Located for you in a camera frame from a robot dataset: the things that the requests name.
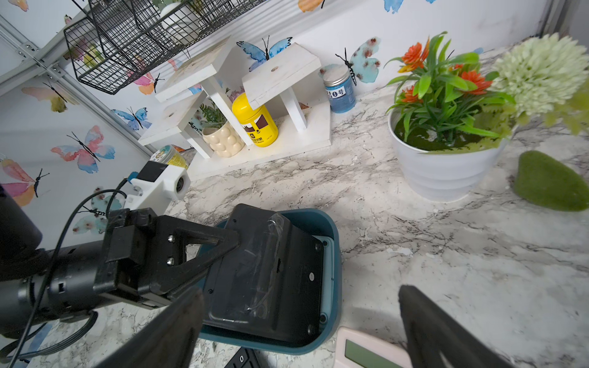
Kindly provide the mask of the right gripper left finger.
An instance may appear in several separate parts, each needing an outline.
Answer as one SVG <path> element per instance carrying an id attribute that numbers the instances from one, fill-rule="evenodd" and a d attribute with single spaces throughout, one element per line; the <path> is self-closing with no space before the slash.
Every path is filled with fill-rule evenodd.
<path id="1" fill-rule="evenodd" d="M 99 367 L 188 367 L 204 319 L 202 290 L 192 287 Z"/>

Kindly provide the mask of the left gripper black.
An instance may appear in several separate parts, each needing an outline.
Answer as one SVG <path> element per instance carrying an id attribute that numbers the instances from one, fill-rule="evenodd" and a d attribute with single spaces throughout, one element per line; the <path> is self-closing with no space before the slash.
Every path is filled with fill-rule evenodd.
<path id="1" fill-rule="evenodd" d="M 214 248 L 184 262 L 185 240 Z M 122 209 L 108 217 L 94 293 L 110 302 L 141 308 L 170 305 L 240 245 L 237 231 L 157 216 L 152 209 Z"/>

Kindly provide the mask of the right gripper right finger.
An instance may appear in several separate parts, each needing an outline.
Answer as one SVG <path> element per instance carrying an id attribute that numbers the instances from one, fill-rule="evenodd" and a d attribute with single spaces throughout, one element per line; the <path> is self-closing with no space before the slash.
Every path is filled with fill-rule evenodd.
<path id="1" fill-rule="evenodd" d="M 510 367 L 449 314 L 412 285 L 398 293 L 414 367 Z"/>

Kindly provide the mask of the black calculator front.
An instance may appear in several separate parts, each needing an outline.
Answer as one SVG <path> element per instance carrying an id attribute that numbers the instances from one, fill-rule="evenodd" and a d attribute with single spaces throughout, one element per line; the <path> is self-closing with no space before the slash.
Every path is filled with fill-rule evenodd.
<path id="1" fill-rule="evenodd" d="M 225 368 L 262 368 L 253 349 L 241 347 L 225 365 Z"/>

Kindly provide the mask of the black calculator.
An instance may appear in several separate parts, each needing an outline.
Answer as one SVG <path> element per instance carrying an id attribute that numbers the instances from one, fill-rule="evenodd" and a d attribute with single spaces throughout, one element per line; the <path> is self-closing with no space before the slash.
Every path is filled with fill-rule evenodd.
<path id="1" fill-rule="evenodd" d="M 291 344 L 319 333 L 325 247 L 282 214 L 237 205 L 240 244 L 209 270 L 207 326 Z"/>
<path id="2" fill-rule="evenodd" d="M 241 347 L 225 365 L 225 368 L 262 368 L 253 349 Z"/>

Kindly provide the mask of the pink calculator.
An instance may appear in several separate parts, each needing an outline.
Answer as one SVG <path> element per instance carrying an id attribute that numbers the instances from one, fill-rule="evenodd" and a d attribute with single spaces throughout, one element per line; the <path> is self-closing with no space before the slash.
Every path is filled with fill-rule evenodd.
<path id="1" fill-rule="evenodd" d="M 412 367 L 404 349 L 351 328 L 339 327 L 334 367 Z"/>

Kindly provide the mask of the teal plastic storage box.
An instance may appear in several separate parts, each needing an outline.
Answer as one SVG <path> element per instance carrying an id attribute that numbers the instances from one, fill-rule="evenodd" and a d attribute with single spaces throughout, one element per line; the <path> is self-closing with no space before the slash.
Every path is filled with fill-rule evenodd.
<path id="1" fill-rule="evenodd" d="M 318 348 L 337 330 L 342 269 L 339 234 L 317 209 L 274 212 L 237 205 L 218 225 L 240 244 L 199 282 L 200 338 L 280 354 Z"/>

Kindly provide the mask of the light blue calculator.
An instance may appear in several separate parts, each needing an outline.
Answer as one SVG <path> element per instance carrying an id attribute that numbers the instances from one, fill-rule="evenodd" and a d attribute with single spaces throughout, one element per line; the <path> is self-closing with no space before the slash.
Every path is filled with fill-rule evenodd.
<path id="1" fill-rule="evenodd" d="M 327 236 L 315 236 L 323 248 L 323 276 L 321 290 L 321 309 L 319 318 L 320 331 L 327 328 L 328 323 L 337 311 L 335 284 L 334 239 Z"/>

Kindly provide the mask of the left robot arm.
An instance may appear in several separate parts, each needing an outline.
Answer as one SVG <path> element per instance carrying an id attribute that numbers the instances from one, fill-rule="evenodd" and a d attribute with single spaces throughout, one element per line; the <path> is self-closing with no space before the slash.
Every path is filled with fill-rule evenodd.
<path id="1" fill-rule="evenodd" d="M 151 209 L 119 209 L 103 239 L 47 251 L 41 233 L 7 192 L 1 194 L 1 332 L 80 317 L 115 303 L 170 305 L 240 242 L 234 230 Z"/>

